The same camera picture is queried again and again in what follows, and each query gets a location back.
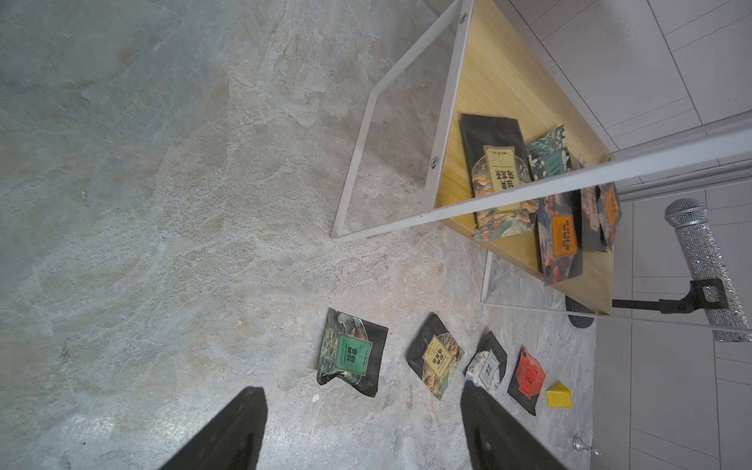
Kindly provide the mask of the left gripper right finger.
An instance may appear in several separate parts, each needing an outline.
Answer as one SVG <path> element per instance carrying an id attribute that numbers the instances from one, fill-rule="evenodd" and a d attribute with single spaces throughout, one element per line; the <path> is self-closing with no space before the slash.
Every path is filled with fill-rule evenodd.
<path id="1" fill-rule="evenodd" d="M 460 408 L 473 469 L 565 469 L 485 389 L 466 381 Z"/>

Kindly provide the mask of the white label tea bag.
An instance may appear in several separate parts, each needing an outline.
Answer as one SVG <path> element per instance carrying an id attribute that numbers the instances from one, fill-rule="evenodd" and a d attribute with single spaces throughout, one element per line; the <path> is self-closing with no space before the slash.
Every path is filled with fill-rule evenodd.
<path id="1" fill-rule="evenodd" d="M 465 379 L 495 395 L 505 376 L 507 352 L 492 331 L 481 339 L 475 356 L 465 370 Z"/>

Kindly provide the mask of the yellow label tea bag floor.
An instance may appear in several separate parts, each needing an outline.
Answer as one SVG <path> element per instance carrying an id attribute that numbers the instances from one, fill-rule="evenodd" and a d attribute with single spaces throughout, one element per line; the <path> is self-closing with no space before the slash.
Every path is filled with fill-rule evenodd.
<path id="1" fill-rule="evenodd" d="M 407 364 L 431 394 L 441 400 L 464 349 L 436 313 L 429 313 L 407 349 Z"/>

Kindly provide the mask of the green label tea bag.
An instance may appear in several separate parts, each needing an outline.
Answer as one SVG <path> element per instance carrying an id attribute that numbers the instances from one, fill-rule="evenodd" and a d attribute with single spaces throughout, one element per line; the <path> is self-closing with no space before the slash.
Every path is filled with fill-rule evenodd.
<path id="1" fill-rule="evenodd" d="M 366 397 L 378 392 L 389 329 L 329 307 L 317 362 L 316 381 L 339 378 Z"/>

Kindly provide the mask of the red tea bag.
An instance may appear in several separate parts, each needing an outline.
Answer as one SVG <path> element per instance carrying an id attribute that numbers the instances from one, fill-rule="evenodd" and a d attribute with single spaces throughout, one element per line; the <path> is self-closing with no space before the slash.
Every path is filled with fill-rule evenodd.
<path id="1" fill-rule="evenodd" d="M 522 348 L 507 392 L 530 415 L 536 416 L 536 405 L 546 381 L 546 372 L 526 348 Z"/>

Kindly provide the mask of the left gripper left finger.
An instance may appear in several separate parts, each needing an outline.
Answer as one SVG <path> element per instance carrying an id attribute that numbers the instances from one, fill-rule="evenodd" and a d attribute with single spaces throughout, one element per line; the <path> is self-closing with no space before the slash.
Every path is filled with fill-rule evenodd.
<path id="1" fill-rule="evenodd" d="M 246 387 L 162 470 L 256 469 L 267 420 L 264 389 Z"/>

